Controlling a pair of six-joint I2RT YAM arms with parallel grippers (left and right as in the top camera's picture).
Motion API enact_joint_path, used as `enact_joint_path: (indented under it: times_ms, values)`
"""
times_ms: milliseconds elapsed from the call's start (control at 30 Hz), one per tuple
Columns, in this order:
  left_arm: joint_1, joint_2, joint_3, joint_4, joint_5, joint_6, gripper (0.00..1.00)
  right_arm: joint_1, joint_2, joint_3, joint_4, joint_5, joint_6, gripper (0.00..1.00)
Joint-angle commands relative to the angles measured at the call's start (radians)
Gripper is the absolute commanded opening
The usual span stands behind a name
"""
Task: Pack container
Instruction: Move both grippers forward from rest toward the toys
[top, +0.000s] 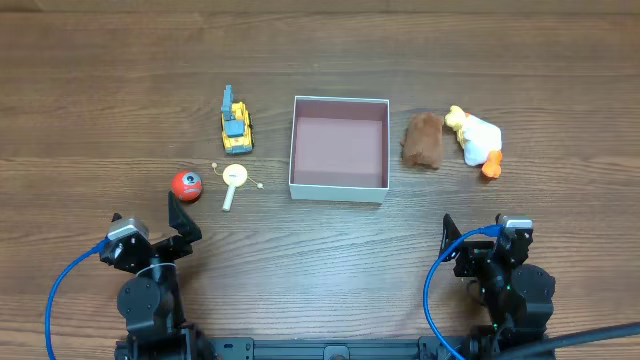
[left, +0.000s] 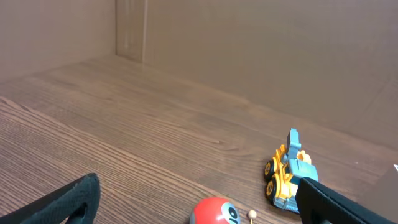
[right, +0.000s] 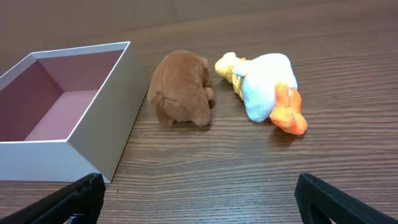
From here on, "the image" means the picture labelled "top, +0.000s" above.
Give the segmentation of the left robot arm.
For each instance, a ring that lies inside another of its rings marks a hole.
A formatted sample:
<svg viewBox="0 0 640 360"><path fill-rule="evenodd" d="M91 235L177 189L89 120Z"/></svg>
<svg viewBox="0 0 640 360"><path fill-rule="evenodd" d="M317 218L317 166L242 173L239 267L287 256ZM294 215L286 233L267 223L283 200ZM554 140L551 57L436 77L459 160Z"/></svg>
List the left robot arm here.
<svg viewBox="0 0 640 360"><path fill-rule="evenodd" d="M136 218L113 216L100 260L133 277L119 290L117 309L128 335L116 343L115 360L207 360L215 347L203 331L188 322L175 261L193 252L202 238L180 200L168 194L168 222L177 231L154 244Z"/></svg>

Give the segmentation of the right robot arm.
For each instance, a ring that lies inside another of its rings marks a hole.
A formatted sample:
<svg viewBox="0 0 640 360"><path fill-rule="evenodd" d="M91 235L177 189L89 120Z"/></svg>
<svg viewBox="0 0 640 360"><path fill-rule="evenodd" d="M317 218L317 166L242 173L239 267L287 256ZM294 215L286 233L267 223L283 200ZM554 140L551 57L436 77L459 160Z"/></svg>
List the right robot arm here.
<svg viewBox="0 0 640 360"><path fill-rule="evenodd" d="M533 221L525 216L497 215L501 233L485 241L464 241L445 260L454 275L480 288L479 302L491 320L475 326L457 352L480 359L544 338L553 314L555 278L526 262L533 242Z"/></svg>

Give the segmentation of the yellow wooden rattle drum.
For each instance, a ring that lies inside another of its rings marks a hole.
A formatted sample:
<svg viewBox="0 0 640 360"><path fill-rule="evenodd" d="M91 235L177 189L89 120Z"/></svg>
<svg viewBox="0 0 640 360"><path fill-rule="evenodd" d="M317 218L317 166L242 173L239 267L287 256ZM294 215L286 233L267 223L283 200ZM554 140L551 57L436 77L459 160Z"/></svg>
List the yellow wooden rattle drum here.
<svg viewBox="0 0 640 360"><path fill-rule="evenodd" d="M229 212L231 210L236 190L239 187L242 187L246 181L252 182L258 189L264 188L263 183L257 182L249 177L247 169L241 164L234 163L228 165L222 172L219 172L218 164L213 162L211 164L211 168L227 185L227 191L222 205L222 210L224 212Z"/></svg>

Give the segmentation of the red ball toy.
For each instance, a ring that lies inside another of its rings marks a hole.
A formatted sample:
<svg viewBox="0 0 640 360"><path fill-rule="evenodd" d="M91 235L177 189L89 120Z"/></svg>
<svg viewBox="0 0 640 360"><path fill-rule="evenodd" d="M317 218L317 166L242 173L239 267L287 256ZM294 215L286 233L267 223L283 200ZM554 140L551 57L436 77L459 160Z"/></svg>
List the red ball toy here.
<svg viewBox="0 0 640 360"><path fill-rule="evenodd" d="M183 202L194 202L202 194L202 180L200 176L195 172L179 172L172 179L171 191L179 200Z"/></svg>

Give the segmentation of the white plush duck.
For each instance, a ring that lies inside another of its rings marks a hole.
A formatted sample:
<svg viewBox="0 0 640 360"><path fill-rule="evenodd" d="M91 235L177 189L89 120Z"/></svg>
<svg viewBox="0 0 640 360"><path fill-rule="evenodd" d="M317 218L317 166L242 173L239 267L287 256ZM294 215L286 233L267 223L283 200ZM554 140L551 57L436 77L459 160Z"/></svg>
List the white plush duck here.
<svg viewBox="0 0 640 360"><path fill-rule="evenodd" d="M445 124L455 133L463 149L468 166L481 166L487 178L499 178L502 173L502 132L457 105L452 105L445 116Z"/></svg>

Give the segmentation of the brown plush toy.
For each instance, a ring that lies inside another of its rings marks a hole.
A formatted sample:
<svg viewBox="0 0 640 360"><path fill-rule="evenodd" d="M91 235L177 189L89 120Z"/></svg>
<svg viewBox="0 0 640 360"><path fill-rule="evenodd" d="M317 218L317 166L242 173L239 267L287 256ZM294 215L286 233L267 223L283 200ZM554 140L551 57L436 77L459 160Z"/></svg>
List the brown plush toy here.
<svg viewBox="0 0 640 360"><path fill-rule="evenodd" d="M443 161L442 130L444 120L431 112L410 117L401 141L402 161L406 166L438 169Z"/></svg>

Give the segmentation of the yellow blue toy excavator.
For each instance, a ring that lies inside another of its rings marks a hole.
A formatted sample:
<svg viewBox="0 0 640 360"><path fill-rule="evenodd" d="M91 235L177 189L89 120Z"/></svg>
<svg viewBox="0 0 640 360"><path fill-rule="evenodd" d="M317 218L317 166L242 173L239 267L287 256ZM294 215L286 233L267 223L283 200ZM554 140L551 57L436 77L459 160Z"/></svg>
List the yellow blue toy excavator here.
<svg viewBox="0 0 640 360"><path fill-rule="evenodd" d="M222 143L227 154L251 153L254 149L253 125L244 102L234 100L233 88L226 85L221 105Z"/></svg>

